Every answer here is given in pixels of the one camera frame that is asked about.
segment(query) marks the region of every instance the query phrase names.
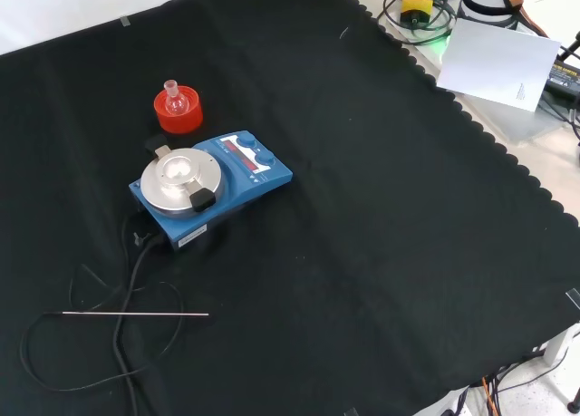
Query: scalloped fabric edge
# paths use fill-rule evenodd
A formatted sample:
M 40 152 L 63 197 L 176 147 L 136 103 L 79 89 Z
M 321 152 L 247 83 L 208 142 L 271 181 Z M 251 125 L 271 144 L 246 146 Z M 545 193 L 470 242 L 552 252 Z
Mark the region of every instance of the scalloped fabric edge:
M 475 128 L 478 131 L 479 135 L 481 135 L 481 139 L 489 145 L 492 151 L 495 151 L 503 155 L 504 158 L 509 160 L 509 165 L 513 169 L 517 170 L 519 173 L 526 176 L 531 185 L 535 189 L 537 189 L 538 194 L 542 194 L 543 196 L 545 196 L 547 198 L 548 205 L 554 208 L 554 210 L 556 210 L 557 213 L 562 214 L 562 216 L 565 218 L 566 221 L 568 221 L 569 224 L 574 224 L 575 227 L 579 226 L 578 219 L 574 215 L 564 211 L 564 206 L 559 201 L 553 199 L 552 193 L 548 189 L 543 188 L 541 186 L 542 183 L 537 177 L 533 176 L 530 173 L 529 168 L 526 167 L 525 165 L 521 165 L 515 155 L 508 153 L 508 149 L 504 145 L 496 142 L 496 137 L 494 135 L 484 131 L 483 125 L 481 123 L 478 123 L 477 121 L 474 121 L 471 114 L 463 110 L 463 105 L 461 104 L 461 102 L 456 100 L 457 96 L 455 93 L 437 87 L 436 85 L 437 80 L 435 79 L 435 77 L 431 74 L 426 73 L 425 69 L 417 64 L 417 58 L 411 55 L 411 51 L 409 49 L 402 47 L 402 43 L 397 41 L 397 39 L 395 39 L 392 36 L 392 34 L 389 34 L 387 32 L 387 29 L 382 24 L 379 23 L 379 20 L 376 17 L 372 16 L 372 13 L 368 11 L 365 5 L 361 4 L 359 0 L 346 0 L 346 1 L 350 6 L 355 6 L 356 8 L 358 8 L 369 19 L 369 22 L 377 25 L 377 27 L 381 30 L 381 32 L 384 33 L 385 36 L 392 42 L 392 44 L 394 44 L 397 48 L 399 48 L 401 52 L 408 58 L 410 65 L 425 76 L 426 82 L 431 86 L 432 89 L 438 92 L 445 92 L 446 94 L 450 94 L 449 101 L 451 102 L 451 106 L 461 112 L 461 115 L 465 117 L 465 119 L 468 121 L 471 127 Z

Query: white paper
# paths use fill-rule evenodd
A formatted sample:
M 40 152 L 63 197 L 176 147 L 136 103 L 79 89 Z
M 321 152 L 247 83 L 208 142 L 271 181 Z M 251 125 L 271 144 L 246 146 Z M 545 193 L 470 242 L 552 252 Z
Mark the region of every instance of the white paper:
M 534 111 L 559 47 L 548 38 L 459 19 L 437 85 Z

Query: red display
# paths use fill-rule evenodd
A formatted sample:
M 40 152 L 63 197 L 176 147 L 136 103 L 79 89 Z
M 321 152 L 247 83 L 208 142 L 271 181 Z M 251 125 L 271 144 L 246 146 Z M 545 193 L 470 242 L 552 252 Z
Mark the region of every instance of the red display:
M 244 163 L 244 165 L 246 167 L 248 167 L 251 171 L 254 171 L 255 169 L 257 169 L 257 166 L 254 162 L 252 162 L 243 152 L 242 150 L 240 150 L 238 147 L 236 147 L 236 145 L 230 141 L 230 140 L 225 140 L 224 144 L 226 144 L 226 147 L 229 151 L 231 151 L 232 153 L 236 154 L 236 156 Z

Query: black cable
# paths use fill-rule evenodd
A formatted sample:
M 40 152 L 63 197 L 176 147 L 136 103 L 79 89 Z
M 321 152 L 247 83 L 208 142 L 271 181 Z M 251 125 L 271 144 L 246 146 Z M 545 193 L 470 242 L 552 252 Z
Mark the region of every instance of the black cable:
M 548 375 L 549 373 L 555 371 L 558 367 L 560 367 L 560 365 L 562 364 L 562 362 L 566 359 L 565 357 L 567 355 L 568 355 L 568 350 L 565 350 L 564 357 L 562 357 L 562 360 L 560 362 L 558 362 L 558 364 L 556 366 L 554 366 L 552 369 L 549 369 L 548 371 L 539 374 L 537 377 L 532 378 L 529 382 L 522 382 L 521 384 L 516 384 L 515 386 L 507 387 L 506 389 L 502 389 L 501 391 L 498 391 L 498 393 L 502 393 L 502 392 L 505 392 L 505 391 L 509 391 L 511 389 L 516 389 L 517 387 L 525 386 L 527 384 L 530 384 L 531 382 L 534 382 L 534 381 L 542 378 L 545 375 Z
M 453 416 L 459 416 L 461 414 L 461 411 L 463 410 L 463 407 L 465 406 L 465 401 L 468 398 L 468 392 L 469 392 L 469 387 L 463 391 L 463 393 L 459 396 L 459 399 L 457 401 L 457 409 L 455 410 L 455 413 L 453 413 Z
M 74 272 L 72 273 L 71 282 L 69 283 L 68 296 L 69 296 L 69 306 L 71 307 L 71 310 L 91 312 L 93 310 L 98 309 L 99 307 L 103 307 L 104 305 L 108 304 L 111 300 L 113 300 L 121 292 L 123 285 L 127 285 L 129 283 L 129 280 L 131 278 L 129 276 L 130 260 L 129 260 L 129 250 L 127 249 L 127 244 L 125 242 L 125 232 L 127 231 L 127 224 L 128 223 L 129 223 L 129 218 L 127 216 L 125 216 L 125 218 L 123 218 L 122 223 L 121 223 L 121 232 L 120 232 L 120 237 L 119 237 L 119 240 L 121 242 L 122 252 L 123 252 L 123 273 L 124 273 L 123 279 L 124 279 L 124 282 L 117 287 L 112 287 L 110 285 L 107 285 L 86 264 L 80 264 L 79 267 L 76 268 L 74 270 Z M 73 301 L 74 292 L 75 292 L 74 289 L 76 287 L 76 278 L 77 278 L 77 275 L 79 274 L 80 271 L 84 271 L 88 276 L 92 277 L 92 279 L 95 282 L 97 282 L 100 286 L 105 287 L 107 289 L 110 289 L 111 294 L 107 298 L 102 300 L 100 303 L 98 303 L 97 305 L 94 305 L 92 307 L 84 307 L 84 306 L 75 305 L 75 303 Z M 135 289 L 133 289 L 133 293 L 142 291 L 143 289 L 145 289 L 145 286 L 135 288 Z
M 150 250 L 161 244 L 163 241 L 162 235 L 157 235 L 154 237 L 140 252 L 139 257 L 137 257 L 137 261 L 135 262 L 135 266 L 133 267 L 132 272 L 130 273 L 130 281 L 129 286 L 127 287 L 127 294 L 125 295 L 125 299 L 123 300 L 123 304 L 121 306 L 121 313 L 124 314 L 127 312 L 127 307 L 129 306 L 129 301 L 131 300 L 131 296 L 133 295 L 133 288 L 135 287 L 135 279 L 137 278 L 137 271 L 143 261 L 143 258 L 150 252 Z M 112 334 L 112 351 L 115 354 L 115 359 L 119 364 L 119 368 L 121 369 L 121 373 L 125 375 L 124 380 L 127 384 L 127 390 L 129 391 L 129 398 L 130 398 L 130 406 L 132 408 L 133 416 L 138 416 L 139 408 L 137 406 L 137 396 L 135 395 L 135 385 L 133 384 L 133 379 L 128 375 L 130 371 L 127 368 L 127 361 L 121 354 L 121 350 L 119 348 L 120 339 L 119 339 L 119 331 L 121 330 L 123 324 L 124 317 L 119 315 L 117 318 L 117 324 L 115 325 L 115 331 Z
M 183 298 L 181 297 L 181 293 L 179 292 L 177 287 L 175 287 L 174 285 L 172 285 L 171 283 L 168 283 L 168 282 L 159 282 L 159 285 L 167 285 L 173 291 L 174 295 L 176 296 L 176 299 L 179 302 L 179 312 L 184 313 L 185 306 L 183 304 Z M 157 354 L 156 357 L 154 357 L 150 361 L 144 363 L 139 368 L 137 368 L 131 372 L 113 375 L 111 377 L 107 377 L 107 378 L 104 378 L 104 379 L 99 380 L 97 382 L 92 382 L 90 384 L 86 384 L 83 386 L 77 386 L 77 387 L 71 387 L 71 388 L 58 388 L 58 387 L 54 387 L 54 386 L 47 384 L 35 373 L 33 365 L 30 361 L 30 355 L 28 354 L 29 336 L 32 333 L 32 331 L 34 330 L 34 328 L 41 322 L 41 320 L 46 318 L 47 316 L 66 316 L 66 315 L 64 315 L 62 312 L 44 312 L 44 313 L 40 314 L 24 331 L 22 339 L 20 341 L 19 353 L 20 353 L 20 362 L 21 362 L 22 366 L 24 367 L 24 370 L 26 371 L 26 373 L 28 373 L 36 383 L 38 383 L 41 387 L 43 387 L 44 389 L 46 389 L 49 392 L 84 391 L 84 390 L 91 389 L 91 388 L 96 387 L 96 386 L 100 386 L 101 384 L 104 384 L 106 382 L 120 380 L 121 378 L 124 378 L 126 376 L 135 375 L 137 373 L 145 371 L 146 369 L 149 369 L 155 362 L 157 362 L 163 355 L 165 355 L 165 353 L 167 353 L 167 351 L 175 343 L 175 341 L 178 337 L 179 331 L 181 330 L 181 323 L 183 322 L 183 317 L 180 317 L 178 324 L 175 327 L 175 331 L 173 332 L 173 335 L 171 336 L 171 338 L 169 339 L 169 341 L 167 342 L 167 344 L 165 345 L 163 350 L 161 350 L 159 352 L 159 354 Z
M 127 310 L 127 306 L 129 305 L 129 301 L 131 300 L 131 295 L 137 291 L 143 290 L 144 288 L 134 288 L 135 285 L 135 280 L 140 268 L 140 265 L 143 261 L 143 259 L 145 258 L 145 256 L 148 254 L 148 252 L 155 247 L 156 245 L 158 245 L 162 240 L 161 235 L 154 237 L 149 243 L 146 244 L 146 246 L 143 248 L 143 250 L 140 252 L 139 257 L 137 259 L 137 261 L 135 262 L 134 267 L 132 268 L 132 271 L 130 273 L 130 281 L 128 283 L 128 287 L 127 287 L 127 291 L 126 291 L 126 295 L 125 295 L 125 299 L 123 301 L 123 305 L 122 305 L 122 312 L 125 312 Z M 128 259 L 128 254 L 126 254 L 126 263 L 129 262 Z M 80 269 L 83 269 L 85 272 L 87 272 L 90 276 L 92 276 L 93 279 L 95 279 L 95 281 L 97 281 L 100 285 L 103 285 L 105 287 L 109 287 L 111 288 L 109 285 L 106 285 L 95 273 L 93 273 L 91 271 L 91 269 L 85 265 L 81 266 Z M 75 271 L 75 274 L 73 275 L 72 278 L 72 282 L 69 286 L 69 302 L 71 304 L 72 307 L 74 307 L 73 304 L 73 289 L 74 289 L 74 276 L 76 276 L 76 273 L 78 272 Z M 172 291 L 174 296 L 176 297 L 176 300 L 178 301 L 179 304 L 179 311 L 181 313 L 185 312 L 185 306 L 183 303 L 183 298 L 181 297 L 181 293 L 179 292 L 179 290 L 177 289 L 177 287 L 175 287 L 174 285 L 168 283 L 168 282 L 159 282 L 159 285 L 166 285 L 167 287 L 169 287 Z M 121 288 L 115 288 L 113 290 L 113 293 L 116 295 L 118 293 L 121 292 Z M 104 301 L 98 303 L 96 306 L 91 307 L 90 309 L 86 310 L 86 311 L 94 311 L 97 307 L 102 306 L 104 304 L 106 304 L 110 299 L 112 299 L 112 295 L 110 295 L 108 298 L 106 298 Z M 35 372 L 32 362 L 30 360 L 30 354 L 29 354 L 29 341 L 30 341 L 30 335 L 32 333 L 32 331 L 34 330 L 34 328 L 46 317 L 48 316 L 64 316 L 64 314 L 62 312 L 44 312 L 42 314 L 40 314 L 36 319 L 34 319 L 34 321 L 26 328 L 26 330 L 23 333 L 21 342 L 20 342 L 20 346 L 19 346 L 19 355 L 20 355 L 20 362 L 24 368 L 24 370 L 30 375 L 30 377 L 36 382 L 38 383 L 41 387 L 43 387 L 44 389 L 46 389 L 47 391 L 50 392 L 77 392 L 77 391 L 83 391 L 83 390 L 87 390 L 87 389 L 91 389 L 93 387 L 102 385 L 106 382 L 112 382 L 112 381 L 116 381 L 116 380 L 120 380 L 120 379 L 128 379 L 133 375 L 136 375 L 137 373 L 143 372 L 147 369 L 149 369 L 155 362 L 157 362 L 162 356 L 164 356 L 169 349 L 172 347 L 172 345 L 175 343 L 175 341 L 178 338 L 179 332 L 181 330 L 181 326 L 183 323 L 183 317 L 181 316 L 178 319 L 177 325 L 175 327 L 175 330 L 173 332 L 173 335 L 171 336 L 171 338 L 169 339 L 168 343 L 165 345 L 165 347 L 163 348 L 163 350 L 161 350 L 159 352 L 159 354 L 157 354 L 157 356 L 155 356 L 153 359 L 147 361 L 146 363 L 144 363 L 142 366 L 140 366 L 137 369 L 134 369 L 132 371 L 130 371 L 127 368 L 126 362 L 124 361 L 122 354 L 121 354 L 121 350 L 119 349 L 119 332 L 121 330 L 122 327 L 122 316 L 118 317 L 117 320 L 117 324 L 115 327 L 115 333 L 113 334 L 113 352 L 115 353 L 115 356 L 117 358 L 117 361 L 120 365 L 121 368 L 121 374 L 118 375 L 113 375 L 111 377 L 107 377 L 104 379 L 101 379 L 97 382 L 92 382 L 90 384 L 85 384 L 83 386 L 76 386 L 76 387 L 71 387 L 71 388 L 59 388 L 59 387 L 54 387 L 49 385 L 48 383 L 44 382 Z M 136 399 L 134 398 L 134 390 L 133 390 L 133 384 L 132 382 L 128 382 L 128 389 L 129 389 L 129 393 L 130 393 L 130 400 L 131 400 L 131 408 L 133 410 L 133 414 L 137 415 L 137 406 L 136 406 Z
M 520 24 L 524 25 L 527 29 L 529 29 L 532 33 L 534 33 L 538 37 L 546 37 L 535 26 L 533 26 L 523 15 L 517 14 L 516 19 Z
M 506 371 L 504 372 L 504 374 L 502 375 L 502 377 L 501 377 L 501 378 L 498 378 L 498 385 L 501 383 L 501 381 L 502 381 L 504 378 L 506 378 L 506 376 L 507 376 L 507 375 L 508 375 L 510 372 L 512 372 L 512 371 L 514 371 L 514 370 L 516 370 L 516 368 L 520 367 L 520 366 L 521 366 L 522 364 L 524 364 L 524 363 L 525 363 L 525 362 L 516 363 L 516 364 L 514 364 L 513 366 L 510 366 L 508 369 L 506 369 Z
M 399 26 L 400 28 L 407 29 L 410 31 L 443 31 L 442 34 L 436 35 L 431 38 L 427 38 L 425 40 L 419 40 L 416 42 L 409 42 L 406 40 L 398 40 L 402 44 L 410 44 L 413 46 L 419 46 L 422 44 L 429 44 L 445 38 L 451 34 L 451 23 L 457 20 L 457 15 L 455 10 L 448 4 L 449 0 L 431 0 L 433 1 L 433 8 L 439 10 L 439 12 L 426 24 L 402 24 L 401 22 L 397 22 L 389 15 L 389 8 L 398 0 L 383 0 L 382 1 L 382 11 L 377 16 L 377 21 L 381 19 L 381 17 L 385 16 L 392 24 L 395 26 Z M 437 26 L 433 26 L 435 22 L 440 18 L 441 15 L 445 15 L 445 22 L 443 24 L 439 24 Z
M 557 56 L 557 59 L 560 61 L 565 61 L 568 56 L 570 56 L 571 52 L 575 52 L 578 48 L 580 48 L 580 33 L 576 34 L 575 40 L 568 46 L 568 51 L 561 53 Z
M 499 380 L 496 377 L 493 381 L 493 402 L 496 404 L 498 416 L 501 416 L 501 407 L 499 406 Z
M 568 49 L 567 47 L 564 46 L 560 46 L 560 49 L 562 49 L 564 52 L 568 53 L 569 55 L 572 55 L 574 57 L 576 57 L 577 59 L 580 60 L 580 55 L 578 55 L 576 52 L 571 51 L 570 49 Z
M 491 398 L 492 401 L 493 401 L 493 397 L 494 397 L 493 385 L 494 385 L 494 382 L 489 382 L 489 384 L 488 384 L 489 397 Z M 493 412 L 493 408 L 492 408 L 489 400 L 486 400 L 486 407 L 488 409 L 488 416 L 495 416 L 495 413 Z
M 575 98 L 575 103 L 574 106 L 576 106 L 578 104 L 578 100 L 580 99 L 580 93 L 578 93 L 578 95 Z M 578 132 L 578 127 L 580 127 L 580 125 L 575 124 L 575 121 L 570 121 L 569 119 L 567 119 L 557 108 L 556 106 L 554 106 L 552 104 L 552 102 L 550 102 L 547 97 L 542 94 L 541 96 L 541 100 L 550 107 L 550 109 L 562 120 L 565 121 L 566 123 L 568 123 L 570 126 L 572 126 L 572 131 L 574 131 L 574 135 L 578 138 L 578 140 L 580 141 L 580 132 Z M 547 111 L 543 106 L 538 105 L 540 107 L 540 109 L 542 111 L 546 111 L 548 113 L 550 113 L 549 111 Z

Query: red container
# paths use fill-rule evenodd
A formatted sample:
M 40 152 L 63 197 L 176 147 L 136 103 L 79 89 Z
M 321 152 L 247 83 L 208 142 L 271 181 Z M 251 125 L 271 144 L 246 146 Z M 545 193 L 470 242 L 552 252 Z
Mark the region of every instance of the red container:
M 159 124 L 161 128 L 169 133 L 189 133 L 197 129 L 203 121 L 203 113 L 201 112 L 201 104 L 199 103 L 199 96 L 193 88 L 185 85 L 178 85 L 179 91 L 188 98 L 189 109 L 181 115 L 171 115 L 165 108 L 165 100 L 167 99 L 167 91 L 160 92 L 153 107 L 157 113 Z

